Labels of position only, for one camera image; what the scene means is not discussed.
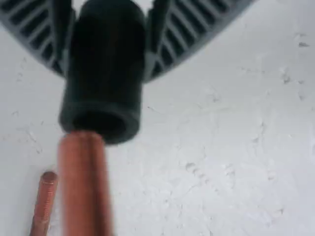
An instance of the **black plastic nut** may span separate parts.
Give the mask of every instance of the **black plastic nut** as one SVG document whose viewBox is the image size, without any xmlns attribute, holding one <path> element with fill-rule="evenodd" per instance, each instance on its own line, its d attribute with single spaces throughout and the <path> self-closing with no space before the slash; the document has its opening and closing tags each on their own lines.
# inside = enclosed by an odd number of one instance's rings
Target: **black plastic nut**
<svg viewBox="0 0 315 236">
<path fill-rule="evenodd" d="M 139 130 L 145 67 L 141 9 L 130 0 L 89 0 L 71 44 L 62 128 L 95 131 L 108 144 L 131 139 Z"/>
</svg>

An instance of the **white wall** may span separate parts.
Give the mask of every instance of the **white wall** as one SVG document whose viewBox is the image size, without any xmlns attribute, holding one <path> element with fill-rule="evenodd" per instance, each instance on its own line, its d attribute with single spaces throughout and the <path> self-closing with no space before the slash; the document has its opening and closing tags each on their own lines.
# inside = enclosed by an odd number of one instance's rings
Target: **white wall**
<svg viewBox="0 0 315 236">
<path fill-rule="evenodd" d="M 140 135 L 108 150 L 118 236 L 315 235 L 314 9 L 260 0 L 145 87 Z M 64 83 L 0 42 L 0 235 L 21 236 L 56 166 Z"/>
</svg>

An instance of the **copper rod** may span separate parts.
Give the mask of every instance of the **copper rod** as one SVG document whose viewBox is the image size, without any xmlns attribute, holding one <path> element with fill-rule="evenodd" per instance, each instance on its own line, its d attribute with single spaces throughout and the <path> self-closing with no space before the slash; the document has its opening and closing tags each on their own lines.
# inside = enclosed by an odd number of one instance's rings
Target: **copper rod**
<svg viewBox="0 0 315 236">
<path fill-rule="evenodd" d="M 47 235 L 57 185 L 57 175 L 54 172 L 45 172 L 41 176 L 30 236 Z"/>
<path fill-rule="evenodd" d="M 64 236 L 112 236 L 109 186 L 102 137 L 67 134 L 59 146 Z"/>
</svg>

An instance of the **copper threaded rod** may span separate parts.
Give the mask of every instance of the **copper threaded rod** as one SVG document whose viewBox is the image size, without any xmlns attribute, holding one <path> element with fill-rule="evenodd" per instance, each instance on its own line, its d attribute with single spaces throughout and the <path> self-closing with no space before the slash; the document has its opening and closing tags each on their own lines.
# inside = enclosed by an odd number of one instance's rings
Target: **copper threaded rod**
<svg viewBox="0 0 315 236">
<path fill-rule="evenodd" d="M 66 135 L 59 146 L 64 236 L 112 236 L 111 205 L 102 137 Z"/>
<path fill-rule="evenodd" d="M 41 176 L 30 236 L 47 235 L 57 185 L 57 175 L 54 172 L 45 172 Z"/>
</svg>

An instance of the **cylindrical fitting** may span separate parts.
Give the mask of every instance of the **cylindrical fitting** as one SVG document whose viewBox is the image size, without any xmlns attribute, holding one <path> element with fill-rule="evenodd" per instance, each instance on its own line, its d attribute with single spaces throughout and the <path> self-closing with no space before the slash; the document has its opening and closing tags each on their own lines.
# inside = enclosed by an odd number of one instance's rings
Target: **cylindrical fitting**
<svg viewBox="0 0 315 236">
<path fill-rule="evenodd" d="M 112 236 L 112 215 L 102 137 L 79 131 L 59 146 L 64 236 Z"/>
<path fill-rule="evenodd" d="M 58 180 L 54 172 L 45 172 L 39 182 L 30 236 L 46 236 Z"/>
<path fill-rule="evenodd" d="M 91 130 L 107 144 L 139 130 L 144 14 L 131 0 L 89 0 L 75 25 L 60 123 Z"/>
</svg>

